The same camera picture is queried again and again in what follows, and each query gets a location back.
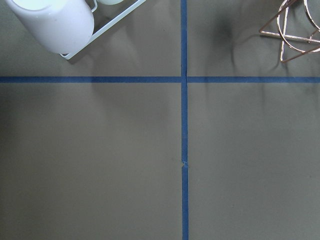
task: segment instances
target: white mug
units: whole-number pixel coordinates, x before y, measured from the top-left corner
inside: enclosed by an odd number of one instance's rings
[[[5,0],[17,18],[47,50],[76,53],[94,31],[94,16],[85,0]]]
[[[99,3],[106,5],[115,5],[123,2],[123,0],[97,0]]]

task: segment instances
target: blue tape line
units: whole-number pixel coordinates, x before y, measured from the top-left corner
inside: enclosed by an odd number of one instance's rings
[[[181,83],[179,76],[5,76],[0,83]]]
[[[187,0],[181,0],[181,158],[182,158],[182,239],[189,239],[188,189],[188,12]]]
[[[188,83],[320,83],[320,77],[188,76]]]

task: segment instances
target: gray surface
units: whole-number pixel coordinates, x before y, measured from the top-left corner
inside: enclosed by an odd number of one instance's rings
[[[0,84],[1,240],[180,240],[179,84]]]
[[[100,6],[113,17],[116,6]],[[0,76],[179,76],[180,2],[147,0],[67,61],[42,48],[0,0]]]
[[[188,75],[318,77],[319,53],[282,64],[278,61],[280,40],[259,35],[259,29],[277,13],[282,2],[188,0]],[[319,2],[308,2],[319,24],[319,13],[314,11],[319,9]],[[289,15],[288,33],[308,37],[313,31],[305,27],[309,23],[303,8],[298,6],[292,13],[295,15]],[[275,31],[275,26],[273,22],[267,30]],[[287,49],[285,53],[293,56],[296,52]]]
[[[189,239],[319,239],[320,86],[188,89]]]

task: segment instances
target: white mug stand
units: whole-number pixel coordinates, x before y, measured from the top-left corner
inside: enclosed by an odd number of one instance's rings
[[[107,24],[102,26],[99,30],[97,30],[90,38],[89,42],[79,51],[72,52],[68,54],[60,54],[63,58],[69,60],[72,57],[74,57],[76,54],[81,52],[86,46],[88,46],[90,43],[92,43],[94,40],[96,40],[98,37],[100,37],[104,32],[109,30],[113,25],[118,23],[121,19],[123,19],[125,16],[127,16],[129,13],[131,13],[133,10],[135,10],[137,7],[139,7],[141,4],[143,4],[146,0],[136,0],[133,4],[131,4],[129,7],[127,7],[123,12],[118,14],[116,17],[114,17],[112,20],[110,20]],[[94,8],[92,9],[92,12],[94,12],[97,9],[97,2],[94,1]]]

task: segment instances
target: wire candle holder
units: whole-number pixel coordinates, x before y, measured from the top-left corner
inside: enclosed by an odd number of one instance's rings
[[[314,31],[310,34],[310,37],[301,37],[297,35],[290,35],[287,34],[287,25],[288,25],[288,13],[290,10],[290,7],[295,4],[298,1],[303,1],[304,6],[304,12],[306,14],[306,17],[309,21],[309,23],[314,28]],[[284,14],[283,18],[283,24],[280,24],[280,16]],[[265,31],[264,29],[274,20],[276,19],[276,25],[277,25],[277,32],[272,31]],[[318,32],[320,32],[320,27],[316,24],[316,22],[313,20],[308,6],[308,0],[284,0],[281,4],[278,13],[273,16],[265,25],[262,26],[262,28],[259,30],[260,34],[269,36],[269,37],[275,37],[275,38],[281,38],[281,51],[280,51],[280,62],[281,63],[287,63],[293,59],[296,59],[298,57],[301,57],[303,55],[309,54],[309,53],[317,53],[320,52],[320,40],[314,39],[314,35]],[[316,47],[312,47],[309,50],[304,50],[297,48],[289,41],[298,41],[303,42],[305,44],[317,44]],[[284,52],[285,52],[285,46],[288,46],[290,49],[298,52],[298,54],[289,57],[284,58]]]

